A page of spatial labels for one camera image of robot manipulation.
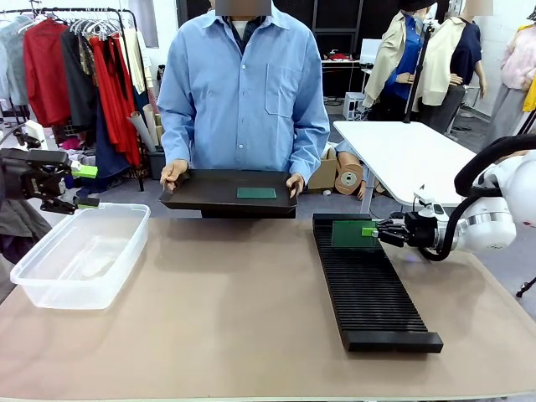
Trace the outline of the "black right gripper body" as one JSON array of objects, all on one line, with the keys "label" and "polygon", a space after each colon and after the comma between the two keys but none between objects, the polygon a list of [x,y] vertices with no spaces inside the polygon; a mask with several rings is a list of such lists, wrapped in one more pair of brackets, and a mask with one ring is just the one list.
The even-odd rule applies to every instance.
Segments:
[{"label": "black right gripper body", "polygon": [[405,243],[416,248],[435,249],[439,244],[438,219],[435,215],[408,212],[404,217],[407,230]]}]

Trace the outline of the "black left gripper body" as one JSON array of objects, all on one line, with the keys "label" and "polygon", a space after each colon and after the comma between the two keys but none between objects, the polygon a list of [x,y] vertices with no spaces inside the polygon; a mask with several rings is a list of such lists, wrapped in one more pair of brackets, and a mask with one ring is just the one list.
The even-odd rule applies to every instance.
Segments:
[{"label": "black left gripper body", "polygon": [[70,174],[65,152],[17,148],[1,150],[1,199],[48,199],[64,193],[62,179]]}]

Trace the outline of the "person's right hand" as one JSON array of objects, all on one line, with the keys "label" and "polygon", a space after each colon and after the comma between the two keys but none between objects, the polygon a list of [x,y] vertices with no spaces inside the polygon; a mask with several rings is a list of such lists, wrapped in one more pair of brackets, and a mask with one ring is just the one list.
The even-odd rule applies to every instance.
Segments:
[{"label": "person's right hand", "polygon": [[169,162],[161,172],[160,183],[163,189],[172,193],[178,186],[179,177],[188,171],[188,162],[183,159],[174,159]]}]

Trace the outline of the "person's left hand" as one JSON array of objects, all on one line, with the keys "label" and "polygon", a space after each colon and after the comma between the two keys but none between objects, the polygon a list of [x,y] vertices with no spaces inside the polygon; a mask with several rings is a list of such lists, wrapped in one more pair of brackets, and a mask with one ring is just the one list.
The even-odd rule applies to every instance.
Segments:
[{"label": "person's left hand", "polygon": [[297,198],[305,187],[305,180],[300,173],[293,173],[286,181],[290,198]]}]

